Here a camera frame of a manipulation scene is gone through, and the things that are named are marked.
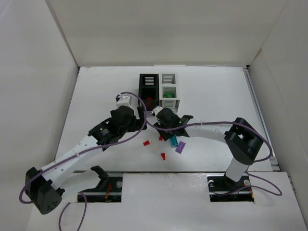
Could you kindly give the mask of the red lego piece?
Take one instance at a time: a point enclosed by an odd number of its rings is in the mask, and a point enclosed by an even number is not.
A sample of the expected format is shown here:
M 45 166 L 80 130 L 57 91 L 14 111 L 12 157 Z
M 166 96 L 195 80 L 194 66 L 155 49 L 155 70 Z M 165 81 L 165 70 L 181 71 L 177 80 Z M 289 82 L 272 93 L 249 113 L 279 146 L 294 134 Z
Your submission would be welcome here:
M 155 107 L 155 98 L 147 97 L 145 102 L 147 110 L 152 110 Z

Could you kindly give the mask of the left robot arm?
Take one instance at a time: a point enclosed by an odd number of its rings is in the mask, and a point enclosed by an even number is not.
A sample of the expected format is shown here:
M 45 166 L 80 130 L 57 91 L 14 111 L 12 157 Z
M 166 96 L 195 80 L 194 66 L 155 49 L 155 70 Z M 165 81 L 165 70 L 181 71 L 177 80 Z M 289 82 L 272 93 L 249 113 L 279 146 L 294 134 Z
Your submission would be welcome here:
M 147 110 L 139 106 L 137 111 L 136 116 L 133 109 L 123 105 L 112 110 L 110 118 L 92 128 L 72 150 L 41 169 L 30 168 L 26 172 L 25 185 L 19 199 L 22 200 L 23 194 L 26 194 L 29 203 L 40 214 L 46 215 L 70 193 L 78 193 L 87 188 L 103 188 L 109 176 L 100 166 L 93 166 L 79 176 L 72 174 L 109 147 L 131 140 L 131 137 L 122 139 L 126 133 L 132 132 L 137 136 L 145 130 Z

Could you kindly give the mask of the black slotted container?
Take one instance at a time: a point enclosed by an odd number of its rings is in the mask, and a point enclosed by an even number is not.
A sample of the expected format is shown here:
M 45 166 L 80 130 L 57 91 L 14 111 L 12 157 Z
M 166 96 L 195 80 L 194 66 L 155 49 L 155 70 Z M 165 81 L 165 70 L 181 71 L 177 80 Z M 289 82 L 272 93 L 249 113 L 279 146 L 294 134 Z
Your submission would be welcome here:
M 153 97 L 155 98 L 155 107 L 159 105 L 158 74 L 140 74 L 138 96 L 142 99 L 144 104 L 147 97 Z

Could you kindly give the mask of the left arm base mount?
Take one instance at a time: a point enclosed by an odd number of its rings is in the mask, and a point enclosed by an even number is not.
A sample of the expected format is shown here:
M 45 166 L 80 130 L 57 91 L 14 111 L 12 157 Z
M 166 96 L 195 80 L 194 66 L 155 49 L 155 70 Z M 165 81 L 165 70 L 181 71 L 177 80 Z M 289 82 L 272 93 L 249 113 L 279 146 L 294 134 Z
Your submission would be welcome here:
M 91 168 L 100 179 L 90 188 L 82 191 L 88 203 L 121 203 L 123 173 L 106 172 L 100 166 Z

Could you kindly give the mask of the purple lego brick lower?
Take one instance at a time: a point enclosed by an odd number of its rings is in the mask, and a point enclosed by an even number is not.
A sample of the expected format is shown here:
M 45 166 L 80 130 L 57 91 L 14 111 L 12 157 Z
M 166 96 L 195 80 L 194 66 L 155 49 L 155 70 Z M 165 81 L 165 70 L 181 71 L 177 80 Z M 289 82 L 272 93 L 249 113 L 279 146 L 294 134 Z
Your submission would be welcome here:
M 186 143 L 180 141 L 175 149 L 175 152 L 181 154 L 186 146 Z

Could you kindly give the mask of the white slotted container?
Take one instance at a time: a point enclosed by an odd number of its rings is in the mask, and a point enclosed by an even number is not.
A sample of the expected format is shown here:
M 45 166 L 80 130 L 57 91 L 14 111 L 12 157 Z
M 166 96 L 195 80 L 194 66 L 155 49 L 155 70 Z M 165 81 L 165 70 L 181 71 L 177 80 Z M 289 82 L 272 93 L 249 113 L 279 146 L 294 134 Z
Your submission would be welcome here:
M 173 98 L 163 98 L 163 94 L 172 94 Z M 159 73 L 159 106 L 178 112 L 180 105 L 179 81 L 176 73 Z

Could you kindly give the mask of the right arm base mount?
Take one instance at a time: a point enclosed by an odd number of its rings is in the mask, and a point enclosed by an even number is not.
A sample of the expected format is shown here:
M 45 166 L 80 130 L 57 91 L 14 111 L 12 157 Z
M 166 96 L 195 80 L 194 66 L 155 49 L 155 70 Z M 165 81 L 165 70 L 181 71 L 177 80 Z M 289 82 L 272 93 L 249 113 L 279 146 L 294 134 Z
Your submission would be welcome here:
M 210 202 L 254 202 L 251 188 L 244 188 L 250 185 L 247 175 L 234 182 L 225 176 L 207 177 Z

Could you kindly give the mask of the teal lego plate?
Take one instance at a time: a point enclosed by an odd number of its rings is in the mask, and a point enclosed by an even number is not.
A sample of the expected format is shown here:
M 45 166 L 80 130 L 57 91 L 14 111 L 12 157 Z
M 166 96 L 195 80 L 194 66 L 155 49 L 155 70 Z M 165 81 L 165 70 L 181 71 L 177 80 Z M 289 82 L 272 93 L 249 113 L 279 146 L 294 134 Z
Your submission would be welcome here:
M 172 136 L 169 140 L 170 140 L 170 144 L 171 144 L 172 147 L 177 147 L 179 145 L 176 136 Z

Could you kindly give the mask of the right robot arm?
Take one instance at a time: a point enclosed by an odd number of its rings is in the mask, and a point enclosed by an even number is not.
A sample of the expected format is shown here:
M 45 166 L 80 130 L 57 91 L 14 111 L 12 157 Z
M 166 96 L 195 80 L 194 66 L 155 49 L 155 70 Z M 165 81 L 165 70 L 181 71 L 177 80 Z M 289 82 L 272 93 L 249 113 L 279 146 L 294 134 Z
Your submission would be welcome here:
M 152 110 L 157 122 L 153 125 L 164 140 L 173 136 L 205 138 L 226 144 L 232 160 L 225 177 L 239 182 L 242 175 L 256 161 L 256 157 L 266 142 L 265 139 L 243 118 L 235 121 L 202 122 L 192 115 L 179 117 L 169 108 L 157 106 Z

